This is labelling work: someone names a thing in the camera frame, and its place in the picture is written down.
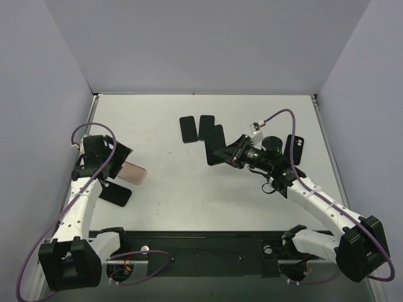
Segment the blue phone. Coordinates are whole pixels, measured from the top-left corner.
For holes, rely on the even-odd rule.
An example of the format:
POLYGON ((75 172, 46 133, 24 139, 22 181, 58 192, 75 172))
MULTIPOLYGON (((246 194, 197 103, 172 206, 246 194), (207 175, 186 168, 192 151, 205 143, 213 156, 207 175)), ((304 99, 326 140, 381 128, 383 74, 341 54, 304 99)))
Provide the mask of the blue phone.
POLYGON ((213 115, 201 115, 198 128, 199 141, 204 141, 214 126, 215 117, 213 115))

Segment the black ring phone case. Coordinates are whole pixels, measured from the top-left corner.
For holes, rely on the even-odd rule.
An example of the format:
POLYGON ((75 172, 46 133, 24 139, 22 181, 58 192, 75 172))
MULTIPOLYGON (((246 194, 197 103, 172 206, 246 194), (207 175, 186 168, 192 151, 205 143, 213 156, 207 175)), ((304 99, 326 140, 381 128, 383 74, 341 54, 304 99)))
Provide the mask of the black ring phone case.
POLYGON ((99 197, 111 204, 124 207, 128 203, 131 195, 132 191, 130 189, 113 182, 106 181, 99 197))

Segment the black phone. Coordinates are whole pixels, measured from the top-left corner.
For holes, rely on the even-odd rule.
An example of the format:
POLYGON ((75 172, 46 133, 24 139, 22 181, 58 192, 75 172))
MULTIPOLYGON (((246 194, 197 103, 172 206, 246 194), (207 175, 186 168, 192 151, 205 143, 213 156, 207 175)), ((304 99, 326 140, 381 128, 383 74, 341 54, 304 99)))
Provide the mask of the black phone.
POLYGON ((181 137, 183 143, 193 143, 198 141, 198 132, 194 116, 183 116, 179 119, 181 137))

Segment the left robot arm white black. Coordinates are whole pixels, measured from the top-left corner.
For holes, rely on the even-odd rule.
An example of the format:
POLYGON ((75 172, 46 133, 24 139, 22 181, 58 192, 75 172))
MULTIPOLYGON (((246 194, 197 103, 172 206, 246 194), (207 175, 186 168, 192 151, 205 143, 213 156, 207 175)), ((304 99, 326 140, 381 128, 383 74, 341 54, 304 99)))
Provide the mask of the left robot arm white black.
POLYGON ((131 197, 131 190, 112 180, 132 151, 108 135, 83 138, 66 213, 52 239, 38 251, 51 291, 96 287, 104 262, 111 256, 122 259, 131 251, 122 227, 105 228, 95 238, 89 237, 89 229, 98 199, 125 206, 131 197))

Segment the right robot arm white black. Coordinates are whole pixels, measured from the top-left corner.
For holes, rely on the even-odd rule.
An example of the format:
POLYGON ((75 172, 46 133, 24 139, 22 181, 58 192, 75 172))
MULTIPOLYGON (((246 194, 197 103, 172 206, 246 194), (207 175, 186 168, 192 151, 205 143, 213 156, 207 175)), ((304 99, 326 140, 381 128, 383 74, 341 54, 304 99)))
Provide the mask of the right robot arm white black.
POLYGON ((261 149, 242 135, 234 143, 213 151, 214 156, 237 169, 248 167, 268 180, 274 191, 319 220, 329 234, 297 225, 283 234, 282 252, 288 257, 310 254, 335 263, 351 281, 360 282, 390 259, 381 221, 355 213, 293 168, 278 137, 266 137, 261 149))

